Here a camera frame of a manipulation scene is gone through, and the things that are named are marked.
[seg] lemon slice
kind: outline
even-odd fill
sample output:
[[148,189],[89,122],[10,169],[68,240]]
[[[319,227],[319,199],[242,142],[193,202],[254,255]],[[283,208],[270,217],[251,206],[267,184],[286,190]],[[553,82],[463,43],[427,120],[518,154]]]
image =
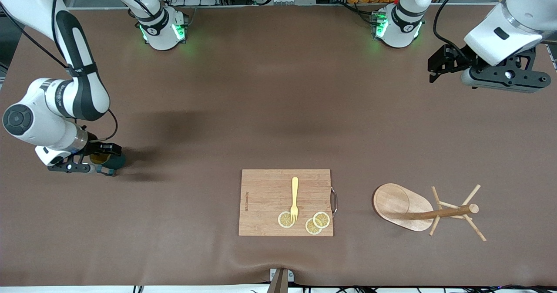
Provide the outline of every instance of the lemon slice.
[[286,229],[292,227],[294,225],[294,222],[290,220],[290,212],[280,213],[280,215],[278,216],[278,224],[280,224],[281,227]]
[[312,218],[314,225],[320,229],[325,229],[331,223],[331,218],[326,212],[318,212]]
[[306,221],[306,231],[308,231],[309,234],[311,235],[316,235],[321,233],[320,228],[316,227],[313,223],[313,218],[309,218],[308,221]]

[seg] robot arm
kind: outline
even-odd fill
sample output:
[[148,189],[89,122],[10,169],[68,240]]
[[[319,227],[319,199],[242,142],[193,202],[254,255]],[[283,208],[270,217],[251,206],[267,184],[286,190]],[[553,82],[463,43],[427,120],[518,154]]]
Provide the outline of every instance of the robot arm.
[[[101,152],[104,144],[91,142],[96,136],[70,121],[70,118],[97,120],[110,106],[78,20],[62,0],[57,0],[54,11],[54,0],[0,0],[0,3],[11,17],[58,41],[68,63],[66,71],[72,76],[72,80],[44,77],[33,81],[25,96],[4,113],[4,128],[12,136],[35,145],[35,152],[50,170],[56,170],[54,166],[79,152]],[[86,165],[82,167],[79,172],[89,171]]]
[[185,41],[187,22],[184,14],[159,0],[120,0],[139,21],[143,38],[158,51],[166,51]]
[[443,45],[428,59],[429,81],[464,71],[461,81],[472,88],[536,92],[551,78],[533,71],[535,46],[555,30],[557,0],[503,0],[465,36],[460,51]]
[[94,121],[110,106],[109,95],[97,73],[89,45],[79,21],[57,0],[52,34],[53,0],[0,0],[12,17],[36,29],[48,38],[58,40],[68,73],[73,81],[48,87],[48,108],[58,116]]
[[418,36],[422,26],[422,17],[432,0],[399,0],[380,9],[384,13],[374,27],[376,39],[381,39],[387,45],[402,48],[410,45]]

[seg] table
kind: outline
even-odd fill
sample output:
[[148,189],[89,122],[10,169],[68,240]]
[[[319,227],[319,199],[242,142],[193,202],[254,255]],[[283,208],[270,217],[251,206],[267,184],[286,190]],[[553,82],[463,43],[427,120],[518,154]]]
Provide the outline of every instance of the table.
[[[462,45],[489,9],[448,7],[439,32]],[[396,50],[343,7],[199,9],[186,45],[154,51],[125,11],[75,11],[132,164],[48,172],[0,132],[0,285],[258,283],[272,267],[303,285],[557,285],[557,84],[429,84],[434,12]],[[538,49],[536,69],[554,74]],[[67,75],[23,39],[0,108],[38,77]],[[110,116],[84,124],[113,130]],[[239,237],[243,168],[330,168],[335,236]],[[452,203],[481,184],[487,242],[463,220],[433,237],[382,220],[371,198],[388,182]]]

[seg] wooden base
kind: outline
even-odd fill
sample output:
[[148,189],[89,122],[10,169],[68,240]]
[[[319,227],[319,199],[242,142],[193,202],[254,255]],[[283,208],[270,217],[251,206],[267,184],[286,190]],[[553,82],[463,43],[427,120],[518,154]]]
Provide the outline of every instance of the wooden base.
[[373,207],[383,219],[412,231],[424,231],[433,223],[433,219],[414,219],[418,213],[433,211],[428,200],[398,184],[380,186],[373,194]]

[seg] wooden cutting board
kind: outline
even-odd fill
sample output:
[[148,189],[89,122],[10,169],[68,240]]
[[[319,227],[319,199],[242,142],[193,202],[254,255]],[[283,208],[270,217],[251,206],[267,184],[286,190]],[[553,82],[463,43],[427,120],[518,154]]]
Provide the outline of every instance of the wooden cutting board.
[[[279,225],[279,215],[292,206],[292,178],[299,179],[298,220],[290,228]],[[331,170],[242,170],[239,231],[241,236],[310,237],[305,223],[326,212],[331,223],[316,237],[332,237]]]

